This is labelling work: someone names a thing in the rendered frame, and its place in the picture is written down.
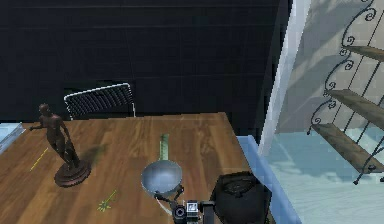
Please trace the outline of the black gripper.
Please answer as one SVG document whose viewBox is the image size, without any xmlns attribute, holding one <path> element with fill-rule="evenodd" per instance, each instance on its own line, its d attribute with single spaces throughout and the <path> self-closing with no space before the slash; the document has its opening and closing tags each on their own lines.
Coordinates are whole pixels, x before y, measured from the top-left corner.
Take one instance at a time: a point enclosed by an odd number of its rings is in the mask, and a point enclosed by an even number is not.
<svg viewBox="0 0 384 224">
<path fill-rule="evenodd" d="M 174 196 L 173 201 L 164 197 L 159 191 L 156 191 L 154 194 L 154 198 L 156 199 L 159 206 L 167 214 L 172 213 L 174 224 L 187 224 L 186 208 L 183 205 L 175 205 L 175 203 L 178 204 L 178 199 L 183 193 L 184 187 L 182 185 L 179 185 L 177 187 L 176 195 Z"/>
</svg>

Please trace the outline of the brown wooden table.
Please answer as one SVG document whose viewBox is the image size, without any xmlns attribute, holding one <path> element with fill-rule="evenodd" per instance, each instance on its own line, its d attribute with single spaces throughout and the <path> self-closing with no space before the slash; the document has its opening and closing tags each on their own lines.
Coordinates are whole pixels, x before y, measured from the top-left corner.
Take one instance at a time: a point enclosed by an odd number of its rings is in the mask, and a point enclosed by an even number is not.
<svg viewBox="0 0 384 224">
<path fill-rule="evenodd" d="M 80 157 L 91 162 L 81 184 L 60 188 L 62 164 L 41 130 L 26 130 L 0 155 L 0 224 L 173 224 L 141 186 L 141 172 L 159 157 L 161 134 L 183 172 L 183 199 L 207 200 L 220 175 L 251 168 L 223 113 L 75 120 L 67 124 Z M 111 208 L 97 210 L 113 190 Z"/>
</svg>

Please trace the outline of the yellow-green fork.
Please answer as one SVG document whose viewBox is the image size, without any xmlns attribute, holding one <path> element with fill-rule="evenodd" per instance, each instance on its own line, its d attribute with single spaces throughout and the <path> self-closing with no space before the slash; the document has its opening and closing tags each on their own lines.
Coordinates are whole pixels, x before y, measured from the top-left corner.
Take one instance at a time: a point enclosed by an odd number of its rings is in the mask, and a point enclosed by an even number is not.
<svg viewBox="0 0 384 224">
<path fill-rule="evenodd" d="M 113 190 L 112 193 L 105 200 L 102 200 L 98 204 L 97 210 L 100 212 L 105 212 L 107 209 L 110 209 L 110 203 L 115 200 L 116 194 L 117 190 Z"/>
</svg>

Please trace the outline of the black pot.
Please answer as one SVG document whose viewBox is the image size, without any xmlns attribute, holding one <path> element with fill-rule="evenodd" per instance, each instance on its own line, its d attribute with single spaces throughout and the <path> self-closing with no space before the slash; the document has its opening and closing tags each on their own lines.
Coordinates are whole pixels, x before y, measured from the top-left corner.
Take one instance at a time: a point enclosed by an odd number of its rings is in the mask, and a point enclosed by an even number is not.
<svg viewBox="0 0 384 224">
<path fill-rule="evenodd" d="M 222 224 L 266 224 L 272 192 L 250 171 L 220 175 L 210 200 Z"/>
</svg>

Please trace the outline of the brown figure statue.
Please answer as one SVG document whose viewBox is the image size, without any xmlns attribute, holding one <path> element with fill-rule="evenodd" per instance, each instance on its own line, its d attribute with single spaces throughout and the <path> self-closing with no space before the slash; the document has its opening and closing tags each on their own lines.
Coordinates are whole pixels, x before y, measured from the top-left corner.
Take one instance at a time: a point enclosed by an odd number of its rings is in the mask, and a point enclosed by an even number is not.
<svg viewBox="0 0 384 224">
<path fill-rule="evenodd" d="M 30 126 L 29 130 L 45 129 L 49 145 L 64 161 L 54 176 L 55 184 L 62 188 L 81 184 L 90 175 L 91 164 L 78 157 L 63 119 L 54 114 L 46 103 L 40 104 L 38 110 L 39 124 Z"/>
</svg>

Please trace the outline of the yellow pencil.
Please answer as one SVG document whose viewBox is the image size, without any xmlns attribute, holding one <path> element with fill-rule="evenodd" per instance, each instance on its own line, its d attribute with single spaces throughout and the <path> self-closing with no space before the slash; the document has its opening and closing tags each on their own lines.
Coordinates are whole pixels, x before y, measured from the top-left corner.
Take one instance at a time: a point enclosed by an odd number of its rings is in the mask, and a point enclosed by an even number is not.
<svg viewBox="0 0 384 224">
<path fill-rule="evenodd" d="M 36 159 L 36 161 L 34 162 L 34 164 L 32 165 L 32 167 L 30 168 L 29 172 L 31 172 L 36 166 L 37 164 L 41 161 L 41 159 L 44 157 L 44 155 L 46 154 L 46 152 L 48 151 L 48 147 L 40 154 L 40 156 Z"/>
</svg>

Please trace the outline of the black chair with white frame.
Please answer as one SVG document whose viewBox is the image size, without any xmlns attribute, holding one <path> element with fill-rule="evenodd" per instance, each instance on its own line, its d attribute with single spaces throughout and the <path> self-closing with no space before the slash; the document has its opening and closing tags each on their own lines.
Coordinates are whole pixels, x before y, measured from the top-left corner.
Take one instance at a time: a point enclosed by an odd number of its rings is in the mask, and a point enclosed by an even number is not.
<svg viewBox="0 0 384 224">
<path fill-rule="evenodd" d="M 89 113 L 127 105 L 136 116 L 136 105 L 129 83 L 97 87 L 65 95 L 64 103 L 71 120 Z"/>
</svg>

